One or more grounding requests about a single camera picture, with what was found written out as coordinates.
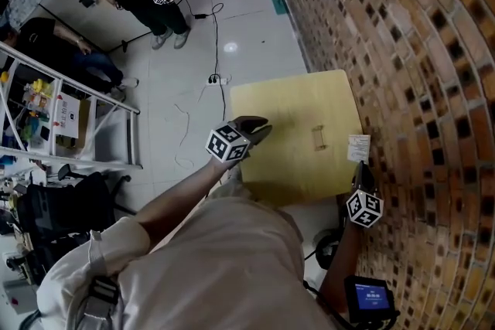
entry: black glove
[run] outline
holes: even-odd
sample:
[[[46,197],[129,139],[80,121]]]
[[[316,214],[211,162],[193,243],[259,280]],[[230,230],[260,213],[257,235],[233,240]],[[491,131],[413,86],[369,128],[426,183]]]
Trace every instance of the black glove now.
[[[270,134],[273,128],[271,125],[266,125],[268,123],[266,118],[259,116],[240,116],[235,120],[232,120],[231,123],[233,123],[235,129],[237,129],[253,145],[257,145],[263,141]]]

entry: camera strap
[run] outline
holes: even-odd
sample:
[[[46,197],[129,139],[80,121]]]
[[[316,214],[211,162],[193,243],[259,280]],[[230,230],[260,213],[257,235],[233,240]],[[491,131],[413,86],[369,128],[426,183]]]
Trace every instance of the camera strap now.
[[[120,291],[117,282],[107,276],[107,267],[101,252],[101,235],[91,231],[88,259],[91,279],[89,287],[83,287],[74,296],[74,304],[67,317],[66,330],[110,330],[113,328],[111,316],[118,305]]]

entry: wire on floor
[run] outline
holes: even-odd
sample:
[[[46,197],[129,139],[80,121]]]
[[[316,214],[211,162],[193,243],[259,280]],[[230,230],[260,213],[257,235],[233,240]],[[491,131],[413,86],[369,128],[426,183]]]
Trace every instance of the wire on floor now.
[[[176,2],[176,4],[180,4],[182,0],[179,0]],[[217,22],[217,13],[221,12],[222,9],[224,8],[223,3],[217,3],[211,8],[211,13],[210,14],[194,14],[193,9],[191,8],[191,4],[189,3],[188,0],[186,0],[187,6],[189,7],[189,11],[191,12],[191,15],[194,17],[194,19],[205,19],[210,16],[213,16],[213,24],[215,25],[215,69],[213,71],[213,74],[210,74],[210,77],[208,77],[208,80],[210,83],[216,83],[216,80],[221,80],[220,74],[218,73],[218,22]],[[227,104],[225,102],[225,93],[224,93],[224,87],[221,84],[221,81],[219,81],[219,86],[220,86],[220,92],[222,93],[222,102],[224,103],[224,111],[222,114],[222,121],[225,121],[225,112],[227,111]]]

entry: wooden board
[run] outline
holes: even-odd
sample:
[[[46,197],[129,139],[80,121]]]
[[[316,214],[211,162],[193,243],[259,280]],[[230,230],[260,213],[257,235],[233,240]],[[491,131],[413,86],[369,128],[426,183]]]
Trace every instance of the wooden board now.
[[[233,118],[257,115],[273,125],[241,163],[259,199],[282,206],[350,191],[357,163],[347,160],[347,143],[362,128],[343,70],[233,87],[230,100]],[[326,147],[318,150],[321,139]]]

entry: black office chair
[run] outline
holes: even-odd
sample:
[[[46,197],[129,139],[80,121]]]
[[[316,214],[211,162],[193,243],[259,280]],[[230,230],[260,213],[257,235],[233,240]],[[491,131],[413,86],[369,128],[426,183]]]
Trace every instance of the black office chair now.
[[[103,231],[115,223],[114,210],[135,215],[135,212],[115,203],[123,182],[122,176],[110,192],[100,172],[79,175],[69,165],[59,171],[59,180],[82,179],[67,187],[29,185],[26,194],[17,201],[19,226],[29,233],[33,251],[22,258],[31,278],[41,284],[46,272],[65,254],[89,240],[91,230]]]
[[[131,180],[130,176],[122,176],[111,192],[100,172],[78,175],[65,165],[59,171],[59,180],[68,177],[82,180],[62,188],[29,185],[27,193],[19,198],[19,224],[29,233],[33,246],[70,233],[103,231],[115,223],[115,209],[135,215],[115,203],[118,190],[123,182]]]

